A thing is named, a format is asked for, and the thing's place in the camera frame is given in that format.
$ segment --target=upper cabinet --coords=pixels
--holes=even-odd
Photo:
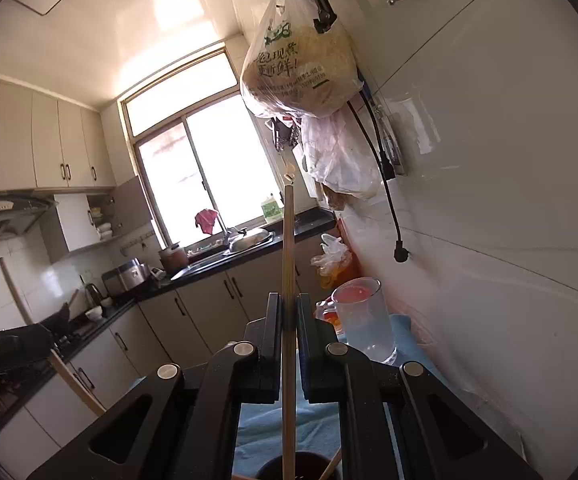
[[[86,154],[80,107],[66,101],[58,101],[58,119],[62,158],[69,187],[93,187],[94,180]]]
[[[58,100],[34,92],[31,106],[35,178],[38,187],[67,187],[58,124]]]
[[[80,115],[94,186],[115,186],[114,173],[111,170],[109,153],[106,150],[106,142],[104,142],[100,114],[81,108]]]
[[[36,187],[31,101],[28,88],[0,83],[0,191]]]

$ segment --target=bag with chinese text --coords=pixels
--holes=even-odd
[[[324,118],[362,88],[346,31],[336,21],[319,34],[317,17],[311,0],[269,2],[240,76],[254,115]]]

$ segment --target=red cloth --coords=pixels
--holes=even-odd
[[[213,225],[215,219],[218,218],[218,212],[213,209],[203,209],[195,216],[195,226],[200,226],[200,229],[206,235],[213,234]]]

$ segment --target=blue cloth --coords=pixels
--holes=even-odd
[[[443,383],[447,381],[418,346],[409,316],[389,316],[396,341],[394,366],[418,361]],[[300,367],[296,367],[296,449],[332,458],[340,447],[338,404],[309,404],[304,399]],[[254,478],[266,462],[282,454],[282,408],[275,404],[243,404],[240,411],[233,471]]]

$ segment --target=white plastic bag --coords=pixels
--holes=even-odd
[[[336,238],[328,233],[322,235],[320,244],[324,254],[311,258],[311,264],[318,267],[318,274],[323,288],[330,286],[338,275],[351,265],[351,251],[342,243],[342,238]]]
[[[317,17],[311,0],[269,2],[240,76],[254,115],[323,118],[362,88],[346,31],[336,21],[318,34]]]
[[[346,106],[325,119],[303,118],[301,137],[307,173],[315,181],[358,198],[376,194],[378,166]]]

